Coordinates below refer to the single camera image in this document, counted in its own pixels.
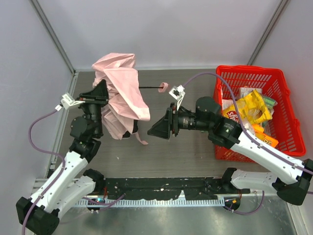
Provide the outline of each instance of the gray wall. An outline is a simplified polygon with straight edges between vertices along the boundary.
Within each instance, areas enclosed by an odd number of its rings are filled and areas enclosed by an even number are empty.
[[[137,66],[246,64],[280,0],[39,0],[76,69],[109,52]]]
[[[15,235],[15,203],[30,196],[49,160],[31,148],[28,127],[59,103],[71,74],[29,1],[0,1],[0,34],[0,233]],[[58,118],[35,127],[38,146],[52,149]]]
[[[307,147],[305,158],[313,159],[313,1],[291,1],[255,65],[279,68],[285,73],[291,101]],[[313,234],[313,196],[301,206],[309,234]]]

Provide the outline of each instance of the chip bag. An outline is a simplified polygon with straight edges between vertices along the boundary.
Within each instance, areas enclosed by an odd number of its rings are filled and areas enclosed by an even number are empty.
[[[272,119],[272,115],[268,110],[261,95],[253,90],[245,97],[236,101],[241,119],[247,118],[251,124],[258,124]],[[223,110],[223,116],[239,122],[235,106],[232,104]]]

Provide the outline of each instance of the metal frame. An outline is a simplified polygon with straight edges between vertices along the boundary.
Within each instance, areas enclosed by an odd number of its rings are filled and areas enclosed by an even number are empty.
[[[34,7],[34,10],[36,11],[39,19],[41,20],[41,22],[43,23],[44,27],[46,28],[49,36],[51,37],[53,43],[55,44],[57,50],[59,51],[60,55],[62,56],[64,62],[66,63],[68,69],[70,70],[70,72],[72,74],[75,74],[75,69],[72,65],[72,63],[70,62],[64,48],[62,47],[62,44],[60,43],[57,35],[55,34],[47,16],[45,15],[43,9],[41,8],[38,0],[29,0],[31,5]]]
[[[273,31],[276,23],[278,22],[279,18],[283,14],[284,10],[286,9],[288,3],[290,0],[281,0],[280,3],[278,4],[272,18],[269,21],[269,24],[267,25],[262,37],[260,38],[256,48],[254,49],[253,54],[251,55],[247,65],[252,65],[256,58],[258,57],[260,51],[262,50],[265,42],[267,41],[270,33]]]

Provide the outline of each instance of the snack package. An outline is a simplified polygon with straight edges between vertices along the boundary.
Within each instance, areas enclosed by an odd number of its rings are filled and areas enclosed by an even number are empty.
[[[256,90],[258,93],[262,94],[262,88],[240,87],[239,93],[238,93],[238,96],[239,96],[238,99],[245,97],[246,95],[253,92],[253,90]]]
[[[278,145],[278,140],[274,139],[271,136],[268,136],[267,134],[264,133],[264,128],[258,124],[252,125],[253,129],[255,131],[255,136],[262,140],[263,142],[267,143],[268,145],[272,146],[275,148]]]
[[[222,110],[227,109],[233,103],[232,99],[222,99]]]
[[[272,110],[273,107],[278,104],[276,100],[274,100],[270,97],[267,97],[263,94],[261,96],[262,96],[262,98],[263,98],[263,100],[264,100],[264,102],[265,102],[265,104],[269,110]]]
[[[258,124],[272,119],[265,102],[256,90],[237,100],[236,104],[241,118],[247,118],[251,124]],[[223,116],[239,122],[234,104],[223,110]]]

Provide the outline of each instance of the red basket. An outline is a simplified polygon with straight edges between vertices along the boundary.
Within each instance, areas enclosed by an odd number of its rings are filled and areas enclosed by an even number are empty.
[[[275,112],[273,119],[269,121],[269,129],[271,136],[279,141],[276,148],[289,156],[305,155],[300,122],[294,116],[289,98],[290,90],[281,70],[256,66],[218,66],[216,73],[227,81],[235,96],[240,87],[248,86],[262,88],[264,95],[275,99],[278,104],[274,107]],[[220,105],[222,98],[231,99],[229,90],[220,79],[216,79],[213,98]],[[215,157],[227,161],[254,162],[244,155],[219,146],[215,146]]]

